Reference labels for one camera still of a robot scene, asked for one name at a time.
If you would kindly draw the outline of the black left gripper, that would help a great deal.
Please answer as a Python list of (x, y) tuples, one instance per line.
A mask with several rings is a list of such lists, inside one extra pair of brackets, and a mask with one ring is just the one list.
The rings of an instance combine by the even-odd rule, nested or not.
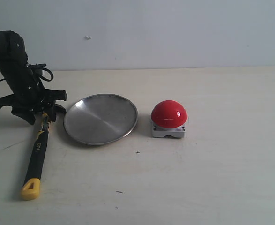
[(15, 108), (12, 109), (12, 114), (29, 124), (36, 121), (33, 112), (46, 113), (51, 122), (56, 121), (56, 113), (66, 113), (66, 109), (56, 103), (58, 100), (67, 100), (66, 91), (46, 89), (42, 83), (54, 78), (53, 72), (46, 68), (45, 63), (0, 63), (0, 72), (12, 91), (11, 95), (0, 97), (0, 108)]

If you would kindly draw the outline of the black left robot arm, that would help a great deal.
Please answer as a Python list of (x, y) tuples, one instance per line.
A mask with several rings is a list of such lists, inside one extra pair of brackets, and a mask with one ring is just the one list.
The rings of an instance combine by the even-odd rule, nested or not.
[(29, 124), (36, 121), (36, 113), (46, 113), (51, 122), (56, 121), (57, 113), (65, 113), (57, 100), (66, 101), (64, 90), (46, 89), (42, 72), (46, 71), (53, 77), (46, 64), (29, 64), (23, 38), (13, 31), (0, 31), (0, 72), (10, 87), (12, 94), (0, 97), (0, 108), (9, 106), (11, 113)]

